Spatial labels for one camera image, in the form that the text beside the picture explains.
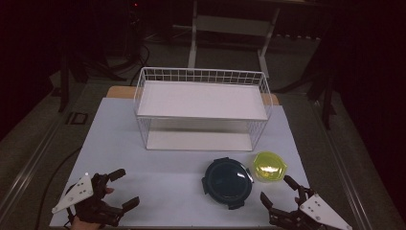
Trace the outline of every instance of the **white table surface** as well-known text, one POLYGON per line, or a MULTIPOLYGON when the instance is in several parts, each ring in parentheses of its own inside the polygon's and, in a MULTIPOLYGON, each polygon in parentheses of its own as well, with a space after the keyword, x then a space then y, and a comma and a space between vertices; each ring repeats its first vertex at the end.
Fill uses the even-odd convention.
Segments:
MULTIPOLYGON (((269 227, 267 210, 259 200, 265 192, 274 207, 290 212, 297 209, 296 191, 283 181, 255 183, 245 206, 228 210, 205 195, 201 183, 213 160, 235 159, 251 172, 256 154, 270 150, 288 165, 286 174, 308 187, 305 170, 297 152, 283 108, 275 105, 271 119, 254 151, 172 151, 146 150, 130 99, 103 99, 89 130, 66 189, 85 173, 112 173, 125 169, 126 175, 108 187, 115 192, 104 199, 110 206, 121 205, 135 196, 140 205, 124 215, 119 227, 269 227)), ((63 226, 65 211, 56 213, 50 225, 63 226)))

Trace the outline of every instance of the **yellow lid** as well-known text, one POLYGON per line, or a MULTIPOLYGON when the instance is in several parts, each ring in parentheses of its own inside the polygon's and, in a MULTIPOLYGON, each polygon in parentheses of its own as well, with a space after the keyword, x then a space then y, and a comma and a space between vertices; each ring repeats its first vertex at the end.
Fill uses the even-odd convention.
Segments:
POLYGON ((287 165, 280 156, 271 151, 262 151, 254 160, 256 175, 269 181, 283 179, 287 165))

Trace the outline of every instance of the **metal frame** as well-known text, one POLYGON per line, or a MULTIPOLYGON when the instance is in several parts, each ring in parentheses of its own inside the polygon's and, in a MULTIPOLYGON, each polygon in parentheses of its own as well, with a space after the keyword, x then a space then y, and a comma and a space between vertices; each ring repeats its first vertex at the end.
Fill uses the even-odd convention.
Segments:
MULTIPOLYGON (((134 95, 134 113, 138 109, 143 97, 146 81, 189 81, 217 84, 255 85, 259 88, 266 116, 269 120, 272 113, 272 96, 266 76, 262 72, 219 70, 219 69, 191 69, 191 68, 157 68, 145 67, 141 70, 137 88, 134 95)), ((137 116, 138 126, 145 146, 149 135, 151 118, 137 116)), ((252 148, 255 147, 267 124, 267 121, 248 121, 248 132, 252 148)))
POLYGON ((194 68, 196 63, 197 31, 210 31, 239 35, 256 35, 263 36, 265 41, 263 46, 258 49, 258 59, 260 71, 263 72, 266 78, 269 78, 268 67, 266 65, 265 54, 268 49, 269 42, 274 32, 275 25, 280 13, 280 8, 276 8, 270 22, 247 20, 227 17, 216 17, 208 15, 200 15, 197 13, 197 1, 193 2, 193 19, 192 19, 192 45, 189 53, 188 68, 194 68))

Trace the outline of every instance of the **white wire basket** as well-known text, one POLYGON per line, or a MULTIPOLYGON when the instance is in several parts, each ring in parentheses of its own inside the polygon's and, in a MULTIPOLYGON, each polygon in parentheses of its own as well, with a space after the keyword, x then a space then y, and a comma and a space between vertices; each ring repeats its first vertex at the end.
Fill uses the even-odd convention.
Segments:
POLYGON ((254 150, 272 113, 262 72, 145 67, 134 113, 148 150, 254 150))

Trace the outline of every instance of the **white shelf board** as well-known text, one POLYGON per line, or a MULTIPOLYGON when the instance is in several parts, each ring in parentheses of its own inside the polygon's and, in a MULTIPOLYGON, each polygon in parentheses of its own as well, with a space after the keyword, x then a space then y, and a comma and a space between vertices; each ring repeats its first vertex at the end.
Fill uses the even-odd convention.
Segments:
POLYGON ((252 150, 245 121, 152 119, 148 150, 252 150))
POLYGON ((147 80, 137 116, 267 121, 257 86, 188 81, 147 80))

